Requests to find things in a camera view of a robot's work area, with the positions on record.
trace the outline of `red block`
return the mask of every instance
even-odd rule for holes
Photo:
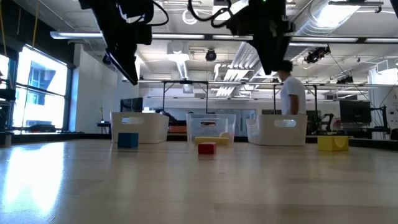
[[[214,154],[216,152],[215,142],[204,142],[198,145],[199,154]]]

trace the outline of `desk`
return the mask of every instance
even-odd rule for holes
[[[112,128],[111,128],[111,123],[106,122],[106,123],[97,123],[97,127],[101,128],[101,134],[112,134]]]

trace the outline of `wall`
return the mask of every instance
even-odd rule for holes
[[[100,108],[103,119],[111,121],[110,113],[119,111],[120,99],[137,97],[138,86],[122,82],[121,73],[92,57],[80,44],[75,46],[74,61],[69,129],[100,133],[95,125],[101,121]]]

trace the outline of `camera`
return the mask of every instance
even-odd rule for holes
[[[206,54],[206,61],[213,62],[217,58],[217,54],[213,49],[209,49]]]

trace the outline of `white shirt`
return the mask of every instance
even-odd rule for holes
[[[307,113],[305,109],[305,91],[303,83],[294,78],[293,76],[289,76],[285,81],[280,91],[280,99],[282,101],[282,114],[290,115],[292,112],[290,111],[290,96],[296,95],[298,97],[298,113],[305,115]]]

